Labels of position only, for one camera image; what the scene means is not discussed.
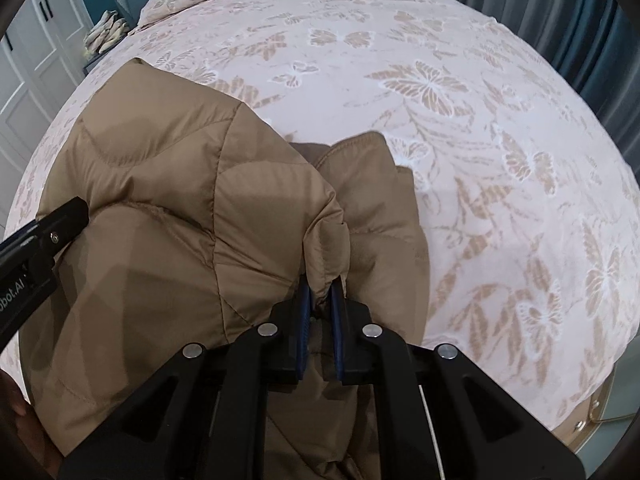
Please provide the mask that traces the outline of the tan quilted puffer coat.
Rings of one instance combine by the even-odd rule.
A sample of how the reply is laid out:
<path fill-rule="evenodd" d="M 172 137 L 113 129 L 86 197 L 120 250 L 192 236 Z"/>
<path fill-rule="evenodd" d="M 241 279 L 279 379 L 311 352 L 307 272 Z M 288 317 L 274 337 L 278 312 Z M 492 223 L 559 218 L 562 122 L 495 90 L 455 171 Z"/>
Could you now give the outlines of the tan quilted puffer coat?
<path fill-rule="evenodd" d="M 21 329 L 29 398 L 4 404 L 49 478 L 186 344 L 216 349 L 268 320 L 300 284 L 314 297 L 308 367 L 267 405 L 269 479 L 437 474 L 420 388 L 405 417 L 344 386 L 331 358 L 333 282 L 393 345 L 405 376 L 428 310 L 430 257 L 412 171 L 374 131 L 288 142 L 245 103 L 135 58 L 96 92 L 58 153 L 40 214 L 72 198 L 88 226 L 55 263 L 60 287 Z"/>

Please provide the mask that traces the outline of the white wardrobe with doors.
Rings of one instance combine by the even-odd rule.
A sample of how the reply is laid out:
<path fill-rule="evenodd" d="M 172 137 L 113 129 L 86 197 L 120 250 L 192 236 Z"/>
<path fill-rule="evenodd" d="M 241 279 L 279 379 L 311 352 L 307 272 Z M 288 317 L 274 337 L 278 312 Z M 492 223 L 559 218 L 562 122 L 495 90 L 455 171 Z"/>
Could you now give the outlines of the white wardrobe with doors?
<path fill-rule="evenodd" d="M 26 0 L 1 38 L 1 215 L 29 159 L 85 78 L 82 0 Z"/>

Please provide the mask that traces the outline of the pink floral bedspread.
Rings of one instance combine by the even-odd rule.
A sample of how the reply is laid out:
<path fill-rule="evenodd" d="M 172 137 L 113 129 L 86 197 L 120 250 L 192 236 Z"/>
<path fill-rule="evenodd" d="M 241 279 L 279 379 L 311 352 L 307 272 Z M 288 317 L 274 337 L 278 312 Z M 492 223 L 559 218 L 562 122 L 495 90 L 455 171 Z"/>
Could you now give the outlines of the pink floral bedspread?
<path fill-rule="evenodd" d="M 65 100 L 15 193 L 36 213 L 70 127 L 130 58 L 226 92 L 294 142 L 383 133 L 431 258 L 423 340 L 452 341 L 549 428 L 639 325 L 639 188 L 589 106 L 454 0 L 206 0 L 160 12 Z"/>

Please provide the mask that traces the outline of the stack of folded cream cloths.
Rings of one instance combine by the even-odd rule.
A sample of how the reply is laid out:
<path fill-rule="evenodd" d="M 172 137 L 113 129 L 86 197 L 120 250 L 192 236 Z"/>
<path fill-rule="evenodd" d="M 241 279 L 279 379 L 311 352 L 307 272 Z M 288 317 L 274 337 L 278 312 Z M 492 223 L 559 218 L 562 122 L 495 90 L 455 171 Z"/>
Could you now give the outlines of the stack of folded cream cloths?
<path fill-rule="evenodd" d="M 128 23 L 117 11 L 105 11 L 84 38 L 85 58 L 94 58 L 115 47 L 129 31 Z"/>

